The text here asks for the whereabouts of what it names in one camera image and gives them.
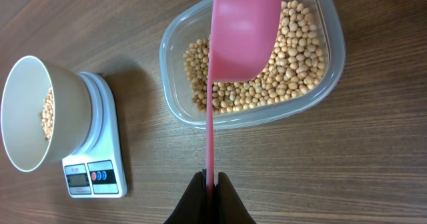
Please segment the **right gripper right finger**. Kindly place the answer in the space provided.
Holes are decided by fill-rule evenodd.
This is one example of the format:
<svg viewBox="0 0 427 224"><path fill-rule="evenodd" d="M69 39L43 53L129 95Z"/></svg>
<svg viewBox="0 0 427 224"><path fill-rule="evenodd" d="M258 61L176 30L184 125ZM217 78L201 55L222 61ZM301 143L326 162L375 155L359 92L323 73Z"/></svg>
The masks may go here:
<svg viewBox="0 0 427 224"><path fill-rule="evenodd" d="M224 172L218 173L215 187L215 223L256 224Z"/></svg>

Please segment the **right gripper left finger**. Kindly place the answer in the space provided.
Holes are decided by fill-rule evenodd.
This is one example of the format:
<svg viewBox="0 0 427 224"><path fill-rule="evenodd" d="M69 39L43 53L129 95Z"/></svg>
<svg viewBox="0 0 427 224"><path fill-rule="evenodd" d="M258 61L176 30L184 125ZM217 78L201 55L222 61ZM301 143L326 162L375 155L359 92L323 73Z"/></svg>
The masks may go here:
<svg viewBox="0 0 427 224"><path fill-rule="evenodd" d="M177 206L164 224L205 223L205 169L194 174Z"/></svg>

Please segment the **pink plastic measuring scoop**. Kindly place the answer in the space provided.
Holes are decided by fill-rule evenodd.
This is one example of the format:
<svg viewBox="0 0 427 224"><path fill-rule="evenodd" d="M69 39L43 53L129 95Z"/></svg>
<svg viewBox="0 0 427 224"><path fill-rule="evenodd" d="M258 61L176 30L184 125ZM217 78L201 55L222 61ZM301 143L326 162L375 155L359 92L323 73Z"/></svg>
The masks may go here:
<svg viewBox="0 0 427 224"><path fill-rule="evenodd" d="M213 0L207 78L206 190L214 192L213 83L247 81L268 62L282 0Z"/></svg>

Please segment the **white digital kitchen scale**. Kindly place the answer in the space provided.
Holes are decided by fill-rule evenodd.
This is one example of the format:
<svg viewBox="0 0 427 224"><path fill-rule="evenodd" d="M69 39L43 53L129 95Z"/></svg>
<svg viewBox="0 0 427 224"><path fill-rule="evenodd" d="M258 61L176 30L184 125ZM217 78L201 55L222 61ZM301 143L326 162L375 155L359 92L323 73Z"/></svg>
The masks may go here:
<svg viewBox="0 0 427 224"><path fill-rule="evenodd" d="M91 126L86 140L62 159L67 190L72 198L121 198L127 182L111 89L99 75L80 72L91 100Z"/></svg>

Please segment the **white bowl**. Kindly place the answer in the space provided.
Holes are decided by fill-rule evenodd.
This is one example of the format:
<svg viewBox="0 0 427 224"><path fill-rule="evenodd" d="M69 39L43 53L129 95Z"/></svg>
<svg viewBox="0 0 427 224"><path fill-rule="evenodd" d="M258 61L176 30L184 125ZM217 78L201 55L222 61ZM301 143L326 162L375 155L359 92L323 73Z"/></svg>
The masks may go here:
<svg viewBox="0 0 427 224"><path fill-rule="evenodd" d="M44 137L40 113L53 95L51 138ZM91 125L87 87L73 72L28 55L11 69L1 101L1 133L12 164L22 172L60 161L85 141Z"/></svg>

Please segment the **soybeans pile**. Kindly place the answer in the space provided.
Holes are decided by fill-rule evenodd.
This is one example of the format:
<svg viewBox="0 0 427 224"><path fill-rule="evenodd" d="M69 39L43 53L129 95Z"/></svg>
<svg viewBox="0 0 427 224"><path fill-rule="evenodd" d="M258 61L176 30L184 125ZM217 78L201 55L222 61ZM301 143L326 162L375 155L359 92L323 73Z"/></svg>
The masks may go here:
<svg viewBox="0 0 427 224"><path fill-rule="evenodd" d="M240 112L305 95L322 80L326 61L314 13L297 0L283 1L274 50L255 78L215 82L215 114Z"/></svg>

